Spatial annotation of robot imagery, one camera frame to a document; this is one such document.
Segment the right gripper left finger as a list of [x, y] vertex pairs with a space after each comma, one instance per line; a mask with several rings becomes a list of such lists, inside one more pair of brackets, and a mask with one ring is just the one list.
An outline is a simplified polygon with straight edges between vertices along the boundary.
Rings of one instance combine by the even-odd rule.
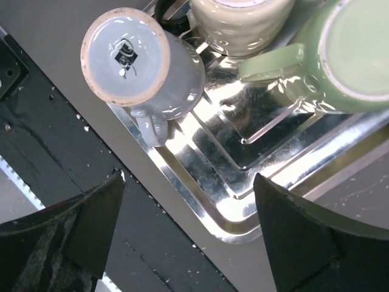
[[1, 291], [95, 291], [103, 277], [125, 181], [103, 183], [1, 224]]

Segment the light blue white mug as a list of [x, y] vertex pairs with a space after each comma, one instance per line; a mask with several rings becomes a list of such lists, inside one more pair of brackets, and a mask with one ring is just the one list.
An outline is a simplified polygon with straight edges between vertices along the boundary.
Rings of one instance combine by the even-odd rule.
[[133, 8], [112, 9], [91, 24], [80, 63], [91, 91], [129, 109], [150, 147], [166, 143], [168, 121], [190, 112], [204, 92], [205, 67], [193, 46]]

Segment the green mug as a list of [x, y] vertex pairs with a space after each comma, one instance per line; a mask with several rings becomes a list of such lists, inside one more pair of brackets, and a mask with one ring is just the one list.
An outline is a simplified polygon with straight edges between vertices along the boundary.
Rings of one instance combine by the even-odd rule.
[[278, 80], [316, 111], [388, 107], [388, 2], [327, 1], [283, 47], [243, 61], [243, 82]]

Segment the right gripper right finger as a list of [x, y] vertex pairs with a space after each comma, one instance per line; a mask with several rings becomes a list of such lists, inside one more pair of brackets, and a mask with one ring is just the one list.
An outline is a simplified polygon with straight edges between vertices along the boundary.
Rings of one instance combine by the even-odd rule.
[[256, 207], [277, 291], [388, 291], [388, 230], [340, 215], [260, 174]]

